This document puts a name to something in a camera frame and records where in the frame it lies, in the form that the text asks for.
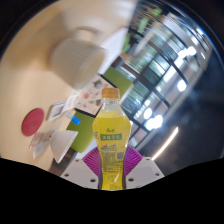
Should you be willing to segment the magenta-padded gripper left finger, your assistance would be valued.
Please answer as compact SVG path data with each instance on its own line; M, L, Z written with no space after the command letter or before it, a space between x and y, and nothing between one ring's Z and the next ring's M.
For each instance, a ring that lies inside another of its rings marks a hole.
M100 156L94 148L82 158L75 158L61 177L84 188L98 189L100 174Z

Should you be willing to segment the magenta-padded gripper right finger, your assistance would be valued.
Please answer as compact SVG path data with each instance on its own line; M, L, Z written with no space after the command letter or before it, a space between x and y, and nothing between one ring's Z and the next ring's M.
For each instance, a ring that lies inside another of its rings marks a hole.
M127 147L124 159L125 188L135 189L163 178L164 175L150 157L141 156Z

